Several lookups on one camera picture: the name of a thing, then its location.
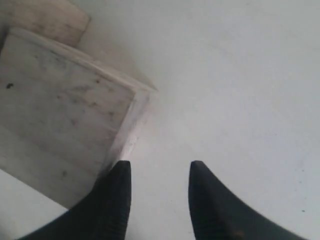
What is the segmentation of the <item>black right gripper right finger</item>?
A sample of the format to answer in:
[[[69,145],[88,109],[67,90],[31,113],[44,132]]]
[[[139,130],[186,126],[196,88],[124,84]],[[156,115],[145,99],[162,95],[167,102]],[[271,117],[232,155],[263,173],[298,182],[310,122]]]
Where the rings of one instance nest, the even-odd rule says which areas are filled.
[[[197,240],[300,240],[233,194],[205,165],[190,164],[188,205]]]

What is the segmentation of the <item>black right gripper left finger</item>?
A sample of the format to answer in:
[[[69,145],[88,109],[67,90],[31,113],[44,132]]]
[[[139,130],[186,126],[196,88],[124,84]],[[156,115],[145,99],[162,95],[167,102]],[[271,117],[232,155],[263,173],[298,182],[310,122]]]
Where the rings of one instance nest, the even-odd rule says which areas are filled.
[[[75,206],[22,239],[123,240],[131,200],[131,163],[121,160]]]

